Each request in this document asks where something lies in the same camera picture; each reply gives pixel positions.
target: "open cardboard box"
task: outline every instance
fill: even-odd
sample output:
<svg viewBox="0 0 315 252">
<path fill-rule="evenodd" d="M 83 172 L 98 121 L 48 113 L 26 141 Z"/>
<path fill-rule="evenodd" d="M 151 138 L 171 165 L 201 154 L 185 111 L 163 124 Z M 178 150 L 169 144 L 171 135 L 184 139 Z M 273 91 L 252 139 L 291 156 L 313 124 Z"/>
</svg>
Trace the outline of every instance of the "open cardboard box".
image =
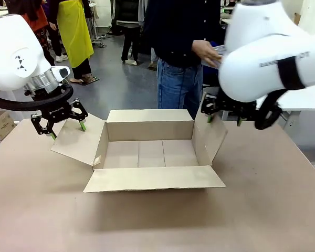
<svg viewBox="0 0 315 252">
<path fill-rule="evenodd" d="M 211 167 L 227 130 L 187 110 L 112 110 L 91 114 L 83 132 L 68 119 L 51 148 L 93 167 L 85 193 L 225 187 Z"/>
</svg>

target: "person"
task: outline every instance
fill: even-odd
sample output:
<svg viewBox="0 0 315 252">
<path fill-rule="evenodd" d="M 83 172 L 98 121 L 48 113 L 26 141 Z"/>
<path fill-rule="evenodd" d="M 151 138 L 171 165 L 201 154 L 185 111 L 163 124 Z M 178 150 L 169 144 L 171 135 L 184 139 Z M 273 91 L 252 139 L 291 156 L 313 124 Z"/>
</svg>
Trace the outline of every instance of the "person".
<svg viewBox="0 0 315 252">
<path fill-rule="evenodd" d="M 159 109 L 187 109 L 195 119 L 203 85 L 201 60 L 216 67 L 221 56 L 209 41 L 224 43 L 220 1 L 150 0 L 144 33 L 160 58 Z"/>
<path fill-rule="evenodd" d="M 6 0 L 8 13 L 19 14 L 25 19 L 40 42 L 45 58 L 50 65 L 54 66 L 55 61 L 49 52 L 47 39 L 48 21 L 41 3 L 42 0 Z"/>
<path fill-rule="evenodd" d="M 229 4 L 226 7 L 235 7 L 236 6 L 236 0 L 230 0 Z"/>
<path fill-rule="evenodd" d="M 74 78 L 70 78 L 70 81 L 83 86 L 99 80 L 92 76 L 89 63 L 93 48 L 85 17 L 91 18 L 88 0 L 51 0 L 50 2 L 49 25 L 53 30 L 57 30 L 57 21 L 74 72 Z"/>
<path fill-rule="evenodd" d="M 47 19 L 50 18 L 50 0 L 47 0 L 46 2 L 42 3 L 42 8 L 46 14 Z M 56 58 L 55 61 L 56 62 L 62 62 L 68 59 L 67 55 L 63 55 L 62 54 L 62 47 L 61 44 L 59 42 L 59 34 L 57 30 L 53 30 L 50 25 L 47 26 L 47 31 L 49 34 L 49 38 L 51 41 L 51 45 L 52 45 L 52 49 L 55 52 Z"/>
<path fill-rule="evenodd" d="M 118 6 L 115 18 L 117 25 L 123 27 L 125 40 L 122 49 L 121 60 L 123 64 L 138 65 L 139 43 L 141 28 L 138 21 L 139 2 L 137 0 L 116 1 Z M 132 44 L 133 59 L 128 59 L 128 52 Z"/>
<path fill-rule="evenodd" d="M 149 0 L 139 0 L 138 20 L 139 20 L 139 25 L 141 27 L 144 27 L 145 15 L 146 15 L 148 3 L 149 3 Z M 158 66 L 158 59 L 159 58 L 156 55 L 154 48 L 151 48 L 151 62 L 148 65 L 148 68 L 156 71 L 156 68 Z"/>
</svg>

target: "yellow apron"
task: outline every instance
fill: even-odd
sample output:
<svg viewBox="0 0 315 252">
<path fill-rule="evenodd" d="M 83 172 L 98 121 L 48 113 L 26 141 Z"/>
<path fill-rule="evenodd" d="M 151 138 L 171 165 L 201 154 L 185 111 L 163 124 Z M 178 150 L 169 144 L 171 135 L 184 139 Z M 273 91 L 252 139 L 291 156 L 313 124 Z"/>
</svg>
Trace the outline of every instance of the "yellow apron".
<svg viewBox="0 0 315 252">
<path fill-rule="evenodd" d="M 78 67 L 93 54 L 81 0 L 60 2 L 58 5 L 57 24 L 71 67 Z"/>
</svg>

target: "black strap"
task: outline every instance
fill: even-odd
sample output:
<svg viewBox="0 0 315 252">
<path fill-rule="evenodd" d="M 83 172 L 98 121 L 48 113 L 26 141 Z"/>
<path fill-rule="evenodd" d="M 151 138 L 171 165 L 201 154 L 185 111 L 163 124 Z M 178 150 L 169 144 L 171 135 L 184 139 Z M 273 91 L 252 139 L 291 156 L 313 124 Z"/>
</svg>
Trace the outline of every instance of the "black strap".
<svg viewBox="0 0 315 252">
<path fill-rule="evenodd" d="M 277 100 L 286 93 L 286 89 L 276 90 L 268 94 L 262 103 L 257 119 L 255 120 L 255 127 L 257 130 L 264 130 L 271 127 L 282 114 L 282 109 L 277 106 Z"/>
<path fill-rule="evenodd" d="M 278 69 L 281 82 L 287 90 L 299 90 L 305 88 L 305 85 L 302 83 L 299 76 L 295 56 L 278 60 Z"/>
</svg>

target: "brown table surface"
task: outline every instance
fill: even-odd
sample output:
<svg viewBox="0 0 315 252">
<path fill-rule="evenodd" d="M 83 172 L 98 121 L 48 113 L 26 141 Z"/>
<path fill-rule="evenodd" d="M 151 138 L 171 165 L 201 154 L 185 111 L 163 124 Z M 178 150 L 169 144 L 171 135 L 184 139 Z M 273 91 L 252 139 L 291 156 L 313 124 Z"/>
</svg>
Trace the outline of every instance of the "brown table surface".
<svg viewBox="0 0 315 252">
<path fill-rule="evenodd" d="M 22 121 L 0 144 L 0 251 L 315 251 L 315 169 L 279 126 L 235 124 L 226 188 L 84 194 L 92 169 Z"/>
</svg>

